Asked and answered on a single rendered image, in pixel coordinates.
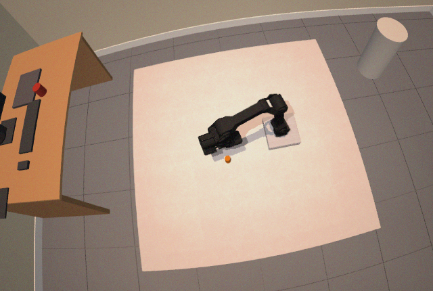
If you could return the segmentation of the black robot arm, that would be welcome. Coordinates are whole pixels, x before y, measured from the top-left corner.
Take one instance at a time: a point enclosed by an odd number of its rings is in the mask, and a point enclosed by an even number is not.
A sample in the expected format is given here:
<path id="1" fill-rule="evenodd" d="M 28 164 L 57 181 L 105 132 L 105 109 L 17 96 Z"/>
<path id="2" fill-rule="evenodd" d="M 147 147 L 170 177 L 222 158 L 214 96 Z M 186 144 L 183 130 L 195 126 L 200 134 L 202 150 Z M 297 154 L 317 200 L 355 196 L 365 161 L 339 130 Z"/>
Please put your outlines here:
<path id="1" fill-rule="evenodd" d="M 269 107 L 269 100 L 272 107 Z M 269 94 L 267 98 L 260 99 L 256 104 L 242 110 L 233 116 L 224 116 L 217 119 L 210 127 L 208 133 L 198 136 L 198 140 L 202 149 L 208 148 L 215 144 L 225 143 L 229 136 L 235 133 L 236 129 L 262 113 L 270 113 L 274 115 L 271 119 L 271 125 L 276 137 L 287 135 L 290 128 L 284 118 L 284 113 L 288 111 L 288 106 L 281 94 Z"/>

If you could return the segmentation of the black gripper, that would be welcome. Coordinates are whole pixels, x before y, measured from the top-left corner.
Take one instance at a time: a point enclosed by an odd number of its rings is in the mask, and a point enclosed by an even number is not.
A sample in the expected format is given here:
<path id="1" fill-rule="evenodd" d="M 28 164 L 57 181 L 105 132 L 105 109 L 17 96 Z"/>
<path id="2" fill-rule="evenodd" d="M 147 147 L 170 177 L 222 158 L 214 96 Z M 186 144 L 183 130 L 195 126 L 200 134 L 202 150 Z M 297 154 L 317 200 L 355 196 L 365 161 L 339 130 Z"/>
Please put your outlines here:
<path id="1" fill-rule="evenodd" d="M 229 136 L 229 139 L 227 142 L 225 143 L 217 143 L 215 145 L 212 145 L 208 148 L 203 149 L 203 153 L 205 156 L 209 155 L 209 154 L 213 154 L 217 152 L 217 148 L 221 149 L 221 148 L 231 148 L 233 146 L 239 145 L 243 142 L 242 137 L 240 135 L 239 131 L 235 131 L 235 133 L 232 133 Z"/>

